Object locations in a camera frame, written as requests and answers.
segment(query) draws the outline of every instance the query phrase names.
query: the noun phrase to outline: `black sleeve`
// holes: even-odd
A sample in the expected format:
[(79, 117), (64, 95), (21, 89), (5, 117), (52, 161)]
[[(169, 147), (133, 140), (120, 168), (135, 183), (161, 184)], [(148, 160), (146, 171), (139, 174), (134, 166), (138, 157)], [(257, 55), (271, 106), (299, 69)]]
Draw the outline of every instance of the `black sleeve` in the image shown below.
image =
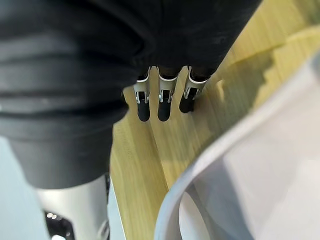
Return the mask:
[(152, 49), (138, 20), (95, 2), (0, 0), (0, 135), (37, 188), (106, 173), (131, 63)]

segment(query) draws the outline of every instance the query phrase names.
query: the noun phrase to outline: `black fingertip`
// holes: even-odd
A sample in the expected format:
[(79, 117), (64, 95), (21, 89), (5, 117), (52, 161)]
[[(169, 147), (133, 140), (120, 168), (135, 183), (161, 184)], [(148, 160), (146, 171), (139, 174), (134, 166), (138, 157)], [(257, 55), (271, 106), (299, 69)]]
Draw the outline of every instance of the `black fingertip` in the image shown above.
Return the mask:
[(185, 98), (184, 95), (181, 97), (179, 109), (182, 113), (187, 114), (189, 112), (193, 112), (195, 107), (195, 100), (192, 97)]
[(170, 117), (170, 111), (171, 111), (171, 102), (167, 102), (164, 100), (163, 102), (159, 101), (158, 106), (158, 119), (162, 122), (165, 122)]
[(138, 106), (138, 117), (142, 122), (146, 122), (150, 118), (150, 108), (149, 102), (145, 103), (144, 101), (137, 104)]

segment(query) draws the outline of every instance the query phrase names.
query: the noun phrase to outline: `wooden floor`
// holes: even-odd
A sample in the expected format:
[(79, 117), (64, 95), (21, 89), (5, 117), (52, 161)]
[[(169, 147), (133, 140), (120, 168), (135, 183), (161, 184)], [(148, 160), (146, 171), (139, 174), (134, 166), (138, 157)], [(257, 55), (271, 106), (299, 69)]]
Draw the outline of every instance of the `wooden floor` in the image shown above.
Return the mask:
[(265, 0), (193, 113), (179, 102), (180, 73), (167, 122), (157, 118), (158, 73), (151, 70), (150, 120), (141, 122), (133, 89), (124, 91), (126, 117), (114, 127), (111, 176), (127, 240), (152, 240), (168, 189), (203, 148), (259, 107), (320, 49), (320, 0)]

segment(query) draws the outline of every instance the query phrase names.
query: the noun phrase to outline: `gray metal part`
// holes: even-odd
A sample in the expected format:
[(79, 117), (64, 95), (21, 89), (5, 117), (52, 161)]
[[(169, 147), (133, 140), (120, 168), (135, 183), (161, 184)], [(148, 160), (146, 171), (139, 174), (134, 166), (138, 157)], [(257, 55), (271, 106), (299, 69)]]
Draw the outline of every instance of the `gray metal part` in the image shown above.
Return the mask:
[(134, 94), (135, 94), (135, 99), (136, 102), (139, 104), (140, 103), (140, 99), (139, 99), (139, 92), (144, 92), (146, 98), (144, 100), (144, 102), (147, 104), (149, 102), (149, 95), (150, 95), (150, 81), (149, 81), (149, 72), (148, 72), (148, 76), (146, 77), (146, 79), (144, 80), (138, 80), (136, 81), (136, 83), (133, 85), (133, 90), (134, 90)]
[(75, 240), (106, 240), (109, 230), (101, 236), (101, 229), (109, 224), (105, 176), (75, 187), (64, 189), (36, 189), (47, 212), (58, 214), (72, 223)]
[(190, 92), (190, 89), (191, 88), (194, 88), (194, 89), (197, 89), (197, 92), (196, 92), (196, 95), (193, 99), (195, 99), (197, 96), (199, 96), (202, 92), (202, 90), (204, 89), (207, 81), (201, 81), (201, 82), (196, 82), (196, 81), (193, 81), (191, 79), (191, 67), (189, 67), (189, 73), (188, 73), (188, 76), (186, 77), (186, 80), (185, 80), (185, 85), (184, 85), (184, 92), (183, 92), (183, 96), (185, 99), (188, 98), (188, 95), (189, 95), (189, 92)]
[(170, 91), (168, 103), (171, 103), (172, 97), (175, 93), (175, 88), (177, 84), (178, 76), (173, 79), (164, 79), (160, 75), (158, 75), (158, 82), (159, 82), (159, 101), (163, 102), (163, 91), (168, 90)]

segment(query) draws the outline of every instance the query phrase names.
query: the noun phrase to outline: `black cloth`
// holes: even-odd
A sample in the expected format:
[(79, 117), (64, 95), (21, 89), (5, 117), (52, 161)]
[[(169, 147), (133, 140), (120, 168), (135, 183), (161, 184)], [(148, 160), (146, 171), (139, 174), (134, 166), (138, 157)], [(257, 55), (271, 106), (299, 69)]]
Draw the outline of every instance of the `black cloth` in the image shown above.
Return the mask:
[(216, 69), (260, 0), (0, 0), (0, 135), (26, 179), (106, 173), (124, 87), (143, 66)]

